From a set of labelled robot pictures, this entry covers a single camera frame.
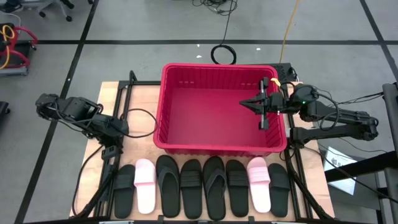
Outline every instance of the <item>office chair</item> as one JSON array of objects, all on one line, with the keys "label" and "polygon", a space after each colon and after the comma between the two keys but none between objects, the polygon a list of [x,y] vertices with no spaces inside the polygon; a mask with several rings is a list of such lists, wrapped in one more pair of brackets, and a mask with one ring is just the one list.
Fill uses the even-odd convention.
[{"label": "office chair", "polygon": [[66,5],[66,7],[68,7],[69,9],[73,9],[75,7],[75,5],[72,4],[69,0],[33,0],[33,1],[32,0],[23,0],[21,2],[22,5],[39,4],[36,6],[36,8],[37,8],[37,11],[39,12],[39,15],[43,18],[45,17],[45,13],[42,10],[53,3],[57,3],[60,6],[63,16],[65,16],[65,18],[68,22],[71,22],[72,17],[67,15],[67,12],[65,11],[65,8],[63,6],[63,5]]}]

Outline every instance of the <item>wooden board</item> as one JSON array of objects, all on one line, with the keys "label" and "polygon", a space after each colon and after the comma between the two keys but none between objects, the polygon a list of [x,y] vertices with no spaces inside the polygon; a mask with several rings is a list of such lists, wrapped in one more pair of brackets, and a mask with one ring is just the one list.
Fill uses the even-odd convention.
[{"label": "wooden board", "polygon": [[[101,86],[101,91],[99,93],[98,102],[104,105],[104,114],[112,114],[114,101],[116,99],[118,82],[104,82]],[[153,115],[156,115],[157,111],[157,102],[159,99],[159,86],[134,86],[130,101],[130,109],[131,108],[142,108]],[[302,126],[306,128],[311,128],[312,123],[306,123],[302,121],[298,115],[294,116],[294,121],[296,126]],[[129,129],[131,135],[140,135],[151,132],[154,128],[154,121],[148,115],[141,111],[132,111],[128,116]],[[140,139],[131,139],[124,138],[124,149],[123,155],[121,156],[120,167],[126,164],[135,164],[138,159],[149,159],[154,164],[156,163],[157,158],[160,155],[166,154],[164,150],[159,149],[153,143],[152,136]],[[99,147],[98,143],[95,140],[88,140],[88,144],[86,147],[84,160]],[[318,150],[316,141],[312,141],[307,144],[307,147]],[[307,187],[309,191],[313,194],[317,202],[325,209],[325,211],[334,216],[333,207],[331,204],[328,186],[326,182],[326,178],[323,172],[322,161],[319,155],[316,152],[312,152],[309,150],[301,151],[303,166],[305,169],[305,176],[307,179]],[[183,166],[183,164],[189,159],[198,159],[202,166],[204,162],[209,158],[209,156],[198,156],[198,155],[170,155],[172,156],[179,168]],[[221,156],[224,164],[230,159],[236,159],[241,161],[245,166],[249,162],[249,157],[232,157],[232,156]],[[271,163],[279,163],[285,167],[285,162],[279,159],[279,154],[271,154],[266,157],[267,164]],[[102,168],[103,161],[101,160],[100,153],[95,155],[89,163],[87,163],[86,168],[84,169],[81,180],[78,195],[76,198],[76,211],[79,212],[83,209],[83,207],[87,204],[90,198],[95,193],[98,188],[98,183],[100,181],[100,173]],[[303,204],[303,197],[301,191],[297,188],[297,197],[300,205],[300,214],[302,217],[305,217],[305,209]],[[206,202],[205,202],[205,194],[202,194],[202,204],[203,204],[203,212],[199,220],[209,220]],[[128,220],[157,220],[159,215],[162,215],[162,207],[160,202],[160,191],[159,186],[157,185],[157,203],[155,206],[155,210],[148,215],[142,215],[138,212],[137,209],[137,197],[134,197],[133,209]],[[175,218],[166,218],[170,220],[187,220],[183,211],[183,204],[181,199],[181,212],[180,215]],[[231,213],[230,204],[229,204],[229,193],[228,190],[225,193],[225,203],[226,203],[226,216],[224,221],[247,221],[247,217],[238,218],[235,217]],[[289,194],[289,212],[286,217],[278,218],[273,216],[271,212],[268,213],[258,213],[255,211],[251,198],[249,197],[249,214],[248,216],[254,216],[256,221],[294,221],[294,211],[293,205],[291,201],[291,194]]]}]

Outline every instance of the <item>pink slide sandal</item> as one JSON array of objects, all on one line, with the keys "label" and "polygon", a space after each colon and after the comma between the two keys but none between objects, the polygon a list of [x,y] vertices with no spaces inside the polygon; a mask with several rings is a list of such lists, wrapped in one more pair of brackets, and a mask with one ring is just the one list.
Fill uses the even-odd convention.
[{"label": "pink slide sandal", "polygon": [[248,163],[247,170],[254,208],[260,213],[269,212],[271,209],[271,200],[269,198],[270,178],[266,160],[263,157],[253,158]]},{"label": "pink slide sandal", "polygon": [[148,159],[136,162],[136,177],[134,185],[137,188],[138,211],[149,214],[155,210],[156,203],[156,170]]}]

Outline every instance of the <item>black slide sandal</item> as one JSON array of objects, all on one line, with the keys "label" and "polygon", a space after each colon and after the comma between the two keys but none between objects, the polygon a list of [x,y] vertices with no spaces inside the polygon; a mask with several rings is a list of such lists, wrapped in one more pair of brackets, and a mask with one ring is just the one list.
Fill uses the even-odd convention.
[{"label": "black slide sandal", "polygon": [[231,211],[236,217],[245,217],[249,213],[249,179],[244,165],[236,160],[226,163],[229,201]]},{"label": "black slide sandal", "polygon": [[156,176],[162,197],[162,211],[167,218],[180,213],[180,173],[170,156],[160,156],[156,161]]},{"label": "black slide sandal", "polygon": [[114,216],[127,218],[132,210],[134,197],[134,174],[136,168],[133,165],[125,165],[119,169],[114,181]]},{"label": "black slide sandal", "polygon": [[225,217],[226,176],[224,163],[220,157],[213,156],[205,162],[203,185],[209,217],[214,221],[222,220]]},{"label": "black slide sandal", "polygon": [[201,185],[200,162],[191,159],[181,168],[180,188],[185,216],[192,220],[201,215]]},{"label": "black slide sandal", "polygon": [[276,217],[286,217],[289,199],[289,176],[283,166],[273,163],[268,167],[269,196],[271,199],[271,213]]}]

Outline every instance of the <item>flip flop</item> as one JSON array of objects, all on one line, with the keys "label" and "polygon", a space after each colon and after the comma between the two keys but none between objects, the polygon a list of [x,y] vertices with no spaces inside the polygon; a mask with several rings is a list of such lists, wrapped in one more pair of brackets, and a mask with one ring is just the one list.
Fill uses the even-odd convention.
[{"label": "flip flop", "polygon": [[155,165],[148,159],[136,162],[136,178],[138,211],[149,214],[155,210],[156,204],[156,173]]},{"label": "flip flop", "polygon": [[285,168],[276,163],[269,165],[268,172],[271,179],[269,185],[271,212],[276,217],[286,217],[290,191],[289,176]]},{"label": "flip flop", "polygon": [[226,163],[229,201],[236,217],[245,217],[249,213],[249,181],[243,164],[236,160]]},{"label": "flip flop", "polygon": [[271,209],[267,163],[263,157],[255,157],[248,163],[250,192],[257,212],[266,213]]},{"label": "flip flop", "polygon": [[167,218],[180,213],[180,173],[170,156],[160,156],[156,161],[156,175],[162,196],[162,211]]},{"label": "flip flop", "polygon": [[197,159],[187,161],[181,168],[180,188],[185,216],[197,219],[201,215],[201,165]]},{"label": "flip flop", "polygon": [[127,218],[132,209],[134,197],[134,172],[133,165],[125,165],[119,169],[114,183],[114,216]]},{"label": "flip flop", "polygon": [[203,166],[203,185],[207,212],[214,221],[222,220],[225,217],[226,183],[223,161],[218,156],[209,158]]}]

